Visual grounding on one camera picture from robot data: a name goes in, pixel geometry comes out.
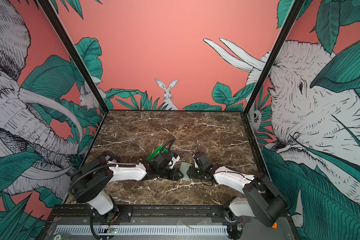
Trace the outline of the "green plastic card tray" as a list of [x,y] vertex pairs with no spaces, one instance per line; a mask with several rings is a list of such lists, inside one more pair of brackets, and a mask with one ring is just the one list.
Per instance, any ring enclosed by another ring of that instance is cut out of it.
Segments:
[[156,150],[154,150],[148,157],[147,157],[147,161],[151,161],[154,158],[157,157],[157,155],[159,154],[160,151],[164,152],[164,153],[168,153],[167,149],[163,149],[163,146],[159,146]]

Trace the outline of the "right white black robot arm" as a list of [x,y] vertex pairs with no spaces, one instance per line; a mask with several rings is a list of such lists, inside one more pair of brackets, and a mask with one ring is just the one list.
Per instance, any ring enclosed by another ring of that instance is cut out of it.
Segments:
[[272,227],[287,210],[286,199],[267,175],[246,175],[213,164],[203,152],[195,153],[193,159],[196,166],[187,170],[188,177],[227,186],[244,195],[229,203],[228,213],[233,216],[254,217],[266,227]]

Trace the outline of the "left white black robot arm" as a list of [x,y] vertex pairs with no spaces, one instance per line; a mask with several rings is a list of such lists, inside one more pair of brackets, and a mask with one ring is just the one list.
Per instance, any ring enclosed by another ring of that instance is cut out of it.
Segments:
[[104,189],[109,183],[117,181],[146,181],[162,178],[172,181],[184,177],[175,168],[173,156],[160,152],[150,160],[139,160],[136,164],[113,162],[113,156],[103,153],[94,161],[81,167],[72,177],[68,194],[78,203],[86,203],[100,215],[117,212],[112,197]]

